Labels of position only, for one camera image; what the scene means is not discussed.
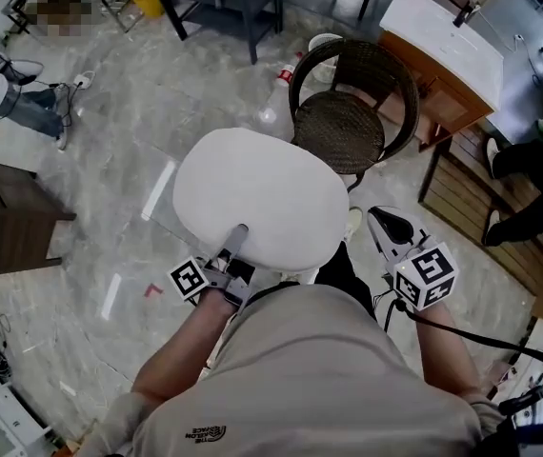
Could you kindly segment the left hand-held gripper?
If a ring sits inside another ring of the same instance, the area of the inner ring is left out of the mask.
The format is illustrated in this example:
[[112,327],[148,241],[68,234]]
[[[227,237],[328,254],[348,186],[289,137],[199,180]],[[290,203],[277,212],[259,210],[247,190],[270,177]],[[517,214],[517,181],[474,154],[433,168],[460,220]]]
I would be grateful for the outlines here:
[[195,303],[206,289],[216,289],[236,308],[242,308],[251,298],[250,281],[253,266],[235,259],[249,234],[244,224],[237,225],[217,256],[205,261],[201,257],[185,259],[167,275],[181,299]]

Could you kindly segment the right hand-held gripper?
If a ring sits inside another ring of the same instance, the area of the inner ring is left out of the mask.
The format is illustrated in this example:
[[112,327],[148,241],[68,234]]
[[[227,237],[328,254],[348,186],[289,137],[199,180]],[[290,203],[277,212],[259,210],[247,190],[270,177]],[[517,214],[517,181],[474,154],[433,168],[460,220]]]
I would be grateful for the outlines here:
[[[368,227],[372,238],[388,261],[397,254],[395,245],[415,246],[429,236],[422,222],[396,207],[371,207]],[[412,249],[390,268],[394,291],[416,310],[429,308],[453,293],[457,264],[446,243]]]

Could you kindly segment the white round cushion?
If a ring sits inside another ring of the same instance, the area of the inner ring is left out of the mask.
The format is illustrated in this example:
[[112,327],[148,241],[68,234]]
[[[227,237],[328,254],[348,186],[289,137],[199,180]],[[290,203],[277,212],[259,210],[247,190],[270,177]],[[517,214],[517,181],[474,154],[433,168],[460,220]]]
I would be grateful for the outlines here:
[[219,248],[238,225],[248,234],[238,258],[300,273],[325,265],[344,236],[349,196],[322,160],[249,129],[216,129],[178,168],[172,205],[182,225]]

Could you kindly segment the dark wicker chair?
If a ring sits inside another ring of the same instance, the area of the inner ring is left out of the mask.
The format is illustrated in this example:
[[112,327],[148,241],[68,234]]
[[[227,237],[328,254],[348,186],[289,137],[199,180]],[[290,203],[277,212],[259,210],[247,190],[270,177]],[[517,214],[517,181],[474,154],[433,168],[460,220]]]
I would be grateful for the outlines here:
[[[336,60],[329,89],[300,100],[305,79],[325,61]],[[381,106],[398,92],[402,125],[389,144],[379,119]],[[292,143],[325,162],[339,175],[353,175],[351,191],[374,165],[406,147],[419,124],[419,93],[405,64],[382,46],[356,39],[334,39],[308,51],[290,84]]]

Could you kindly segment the person's right forearm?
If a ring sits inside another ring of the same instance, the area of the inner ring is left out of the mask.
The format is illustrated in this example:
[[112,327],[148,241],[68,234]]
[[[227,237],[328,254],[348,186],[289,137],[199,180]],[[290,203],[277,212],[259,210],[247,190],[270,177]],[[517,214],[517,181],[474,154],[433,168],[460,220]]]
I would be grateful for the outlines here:
[[421,322],[416,332],[427,384],[463,399],[480,392],[473,358],[458,334]]

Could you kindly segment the person's left forearm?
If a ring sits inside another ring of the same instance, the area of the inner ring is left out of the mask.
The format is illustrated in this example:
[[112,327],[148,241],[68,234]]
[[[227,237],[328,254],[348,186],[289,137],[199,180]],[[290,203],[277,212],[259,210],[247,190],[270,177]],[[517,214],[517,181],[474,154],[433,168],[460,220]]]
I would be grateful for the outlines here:
[[236,312],[222,291],[205,290],[179,330],[141,367],[131,390],[158,407],[193,387]]

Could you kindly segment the person's white shoe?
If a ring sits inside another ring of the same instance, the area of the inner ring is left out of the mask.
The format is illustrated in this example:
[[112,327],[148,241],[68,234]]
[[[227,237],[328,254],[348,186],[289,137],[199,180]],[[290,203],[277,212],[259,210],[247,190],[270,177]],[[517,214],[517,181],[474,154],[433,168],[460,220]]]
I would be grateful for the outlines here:
[[349,209],[347,223],[344,231],[343,241],[348,244],[353,235],[358,231],[363,221],[363,211],[361,208],[352,207]]

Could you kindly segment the person's black trousers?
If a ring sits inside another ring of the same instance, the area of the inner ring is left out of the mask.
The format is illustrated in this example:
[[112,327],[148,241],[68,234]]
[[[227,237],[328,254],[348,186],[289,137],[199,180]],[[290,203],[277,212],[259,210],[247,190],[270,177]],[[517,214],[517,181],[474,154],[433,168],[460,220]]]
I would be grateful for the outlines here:
[[346,302],[349,298],[357,302],[372,318],[376,319],[372,294],[368,285],[355,273],[348,254],[347,242],[341,241],[331,258],[316,274],[314,298],[327,305],[338,300]]

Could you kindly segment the wooden slat platform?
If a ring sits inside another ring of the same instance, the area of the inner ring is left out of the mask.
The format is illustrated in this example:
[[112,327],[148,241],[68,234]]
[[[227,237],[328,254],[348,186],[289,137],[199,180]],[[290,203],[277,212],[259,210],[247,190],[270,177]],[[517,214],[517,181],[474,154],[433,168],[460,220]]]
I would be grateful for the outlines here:
[[485,164],[487,137],[479,129],[464,129],[437,144],[418,202],[481,248],[536,296],[543,291],[543,235],[499,247],[481,243],[491,211],[497,210],[506,218],[539,195],[523,174],[491,179]]

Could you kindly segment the white floor tape strip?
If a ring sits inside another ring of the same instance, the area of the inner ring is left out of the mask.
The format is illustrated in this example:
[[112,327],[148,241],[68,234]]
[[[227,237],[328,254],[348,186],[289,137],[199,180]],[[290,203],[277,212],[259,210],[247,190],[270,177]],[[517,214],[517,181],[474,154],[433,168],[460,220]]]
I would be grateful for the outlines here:
[[114,273],[111,278],[111,282],[105,298],[103,300],[102,307],[100,309],[100,317],[105,321],[109,321],[109,319],[111,318],[112,307],[115,302],[121,282],[122,276],[119,273]]

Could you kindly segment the clear red-capped spray bottle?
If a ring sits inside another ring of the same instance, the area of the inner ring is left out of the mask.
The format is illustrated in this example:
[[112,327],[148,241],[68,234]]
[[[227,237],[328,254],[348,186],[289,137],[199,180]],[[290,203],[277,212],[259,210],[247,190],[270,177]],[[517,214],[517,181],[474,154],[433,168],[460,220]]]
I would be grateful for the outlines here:
[[286,128],[291,122],[290,84],[295,64],[286,64],[273,82],[271,95],[257,112],[259,123],[267,129]]

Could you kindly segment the person's beige shirt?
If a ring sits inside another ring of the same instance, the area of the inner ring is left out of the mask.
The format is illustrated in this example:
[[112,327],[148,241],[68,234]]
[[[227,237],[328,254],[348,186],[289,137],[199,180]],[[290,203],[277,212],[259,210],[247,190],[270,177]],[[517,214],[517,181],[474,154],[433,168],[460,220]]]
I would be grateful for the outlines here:
[[[315,288],[236,312],[193,387],[158,407],[119,396],[78,457],[471,457],[496,432],[481,390],[427,384],[357,302]],[[424,316],[451,320],[440,304]]]

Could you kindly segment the orange wooden vanity cabinet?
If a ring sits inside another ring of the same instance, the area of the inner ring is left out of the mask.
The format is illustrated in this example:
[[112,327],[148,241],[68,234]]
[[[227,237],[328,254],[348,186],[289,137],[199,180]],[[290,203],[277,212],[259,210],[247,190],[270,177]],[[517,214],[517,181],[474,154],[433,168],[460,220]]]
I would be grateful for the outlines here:
[[428,149],[501,109],[503,55],[433,0],[392,0],[379,27],[380,46],[412,72],[419,92],[416,136]]

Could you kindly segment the dark brown vanity cabinet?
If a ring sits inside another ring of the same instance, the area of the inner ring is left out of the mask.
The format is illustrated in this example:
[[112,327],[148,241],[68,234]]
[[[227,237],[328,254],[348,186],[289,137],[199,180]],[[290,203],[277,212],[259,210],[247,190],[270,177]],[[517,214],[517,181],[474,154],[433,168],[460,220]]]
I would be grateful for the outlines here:
[[48,256],[51,237],[57,223],[75,218],[35,172],[0,164],[0,275],[60,266]]

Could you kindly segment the grey metal table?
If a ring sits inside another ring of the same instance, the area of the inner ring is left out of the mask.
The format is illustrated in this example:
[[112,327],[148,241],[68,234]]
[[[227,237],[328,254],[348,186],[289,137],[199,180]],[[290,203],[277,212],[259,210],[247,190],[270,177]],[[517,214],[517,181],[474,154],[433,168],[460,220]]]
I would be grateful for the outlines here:
[[187,23],[208,26],[242,39],[252,64],[257,45],[271,31],[284,28],[284,0],[159,0],[180,40]]

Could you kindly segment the yellow bin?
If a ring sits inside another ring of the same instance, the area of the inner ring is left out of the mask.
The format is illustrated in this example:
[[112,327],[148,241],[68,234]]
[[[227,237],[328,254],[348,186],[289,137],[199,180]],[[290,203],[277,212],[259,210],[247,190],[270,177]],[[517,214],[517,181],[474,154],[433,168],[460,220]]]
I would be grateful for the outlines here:
[[158,18],[164,14],[164,8],[160,0],[132,0],[133,3],[148,18]]

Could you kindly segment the white shelf unit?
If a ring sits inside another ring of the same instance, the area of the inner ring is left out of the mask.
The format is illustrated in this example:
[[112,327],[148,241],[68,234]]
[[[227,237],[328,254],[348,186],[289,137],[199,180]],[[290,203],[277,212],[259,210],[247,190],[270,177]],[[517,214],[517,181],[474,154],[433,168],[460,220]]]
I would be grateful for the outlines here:
[[50,431],[20,404],[9,385],[0,386],[0,457],[50,457],[55,450]]

